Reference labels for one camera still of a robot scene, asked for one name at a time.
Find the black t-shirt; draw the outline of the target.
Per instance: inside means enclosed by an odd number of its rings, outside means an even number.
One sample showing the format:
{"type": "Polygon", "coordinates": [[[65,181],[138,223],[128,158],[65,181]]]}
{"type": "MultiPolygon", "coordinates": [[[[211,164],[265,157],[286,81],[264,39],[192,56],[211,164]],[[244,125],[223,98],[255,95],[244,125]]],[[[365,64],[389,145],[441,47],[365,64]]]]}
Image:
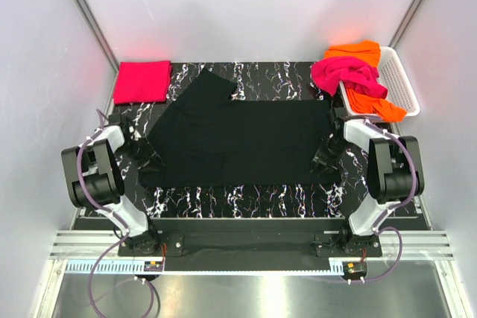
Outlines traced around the black t-shirt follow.
{"type": "Polygon", "coordinates": [[[141,168],[146,188],[320,185],[341,174],[312,170],[329,136],[326,100],[237,101],[236,85],[204,69],[158,118],[148,141],[162,164],[141,168]]]}

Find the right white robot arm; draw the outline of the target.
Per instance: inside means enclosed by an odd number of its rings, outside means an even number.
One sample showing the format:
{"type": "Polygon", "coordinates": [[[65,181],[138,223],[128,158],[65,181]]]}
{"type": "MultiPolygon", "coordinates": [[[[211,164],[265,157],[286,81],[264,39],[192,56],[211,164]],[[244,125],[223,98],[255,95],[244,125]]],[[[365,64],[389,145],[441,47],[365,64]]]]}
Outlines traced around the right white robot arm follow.
{"type": "Polygon", "coordinates": [[[315,153],[313,174],[337,173],[341,155],[351,144],[367,153],[367,196],[344,221],[332,244],[352,256],[371,247],[382,223],[422,194],[420,147],[417,138],[390,133],[363,116],[348,116],[343,108],[331,111],[329,122],[331,133],[315,153]]]}

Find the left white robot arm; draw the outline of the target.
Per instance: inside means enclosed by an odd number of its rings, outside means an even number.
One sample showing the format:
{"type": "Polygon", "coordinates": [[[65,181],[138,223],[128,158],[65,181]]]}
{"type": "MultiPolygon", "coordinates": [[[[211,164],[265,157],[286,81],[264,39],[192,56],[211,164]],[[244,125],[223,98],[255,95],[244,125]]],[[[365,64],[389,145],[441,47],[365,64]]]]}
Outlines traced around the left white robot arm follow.
{"type": "Polygon", "coordinates": [[[116,154],[129,156],[140,169],[158,171],[165,165],[126,115],[113,113],[100,120],[84,143],[61,153],[69,199],[73,206],[109,219],[122,246],[143,255],[165,252],[155,224],[127,197],[116,154]]]}

